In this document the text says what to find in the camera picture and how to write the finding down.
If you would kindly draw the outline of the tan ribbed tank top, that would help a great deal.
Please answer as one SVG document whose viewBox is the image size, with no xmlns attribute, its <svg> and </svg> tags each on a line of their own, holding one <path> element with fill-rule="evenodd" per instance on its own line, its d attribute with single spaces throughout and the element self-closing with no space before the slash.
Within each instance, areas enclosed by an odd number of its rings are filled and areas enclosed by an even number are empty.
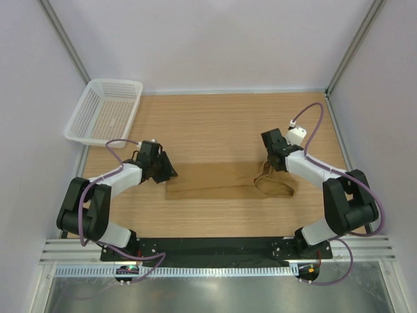
<svg viewBox="0 0 417 313">
<path fill-rule="evenodd" d="M 267 161 L 179 164 L 166 184 L 167 200 L 262 200 L 291 198 L 298 182 Z"/>
</svg>

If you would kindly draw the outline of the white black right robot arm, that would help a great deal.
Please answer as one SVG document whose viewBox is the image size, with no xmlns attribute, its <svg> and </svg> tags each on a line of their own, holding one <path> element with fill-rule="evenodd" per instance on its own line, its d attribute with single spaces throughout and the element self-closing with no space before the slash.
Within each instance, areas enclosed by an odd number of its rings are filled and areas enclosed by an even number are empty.
<svg viewBox="0 0 417 313">
<path fill-rule="evenodd" d="M 275 128 L 261 134 L 267 160 L 276 171 L 299 176 L 323 192 L 324 217 L 295 231 L 293 248 L 301 258 L 314 258 L 330 239 L 367 226 L 379 218 L 365 174 L 325 164 L 306 153 L 296 142 L 304 129 L 292 128 L 286 136 Z"/>
</svg>

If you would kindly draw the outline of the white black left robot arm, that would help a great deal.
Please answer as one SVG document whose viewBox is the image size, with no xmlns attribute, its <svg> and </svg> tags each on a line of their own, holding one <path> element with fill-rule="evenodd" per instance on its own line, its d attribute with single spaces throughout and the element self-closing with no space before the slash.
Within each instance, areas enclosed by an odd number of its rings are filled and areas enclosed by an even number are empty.
<svg viewBox="0 0 417 313">
<path fill-rule="evenodd" d="M 111 202 L 115 196 L 149 179 L 157 184 L 164 183 L 178 174 L 160 143 L 128 140 L 137 150 L 131 158 L 121 160 L 110 147 L 115 142 L 109 140 L 105 146 L 119 165 L 90 179 L 73 178 L 57 215 L 56 225 L 63 232 L 77 235 L 82 246 L 93 241 L 125 261 L 152 260 L 154 256 L 139 256 L 135 231 L 110 221 Z"/>
</svg>

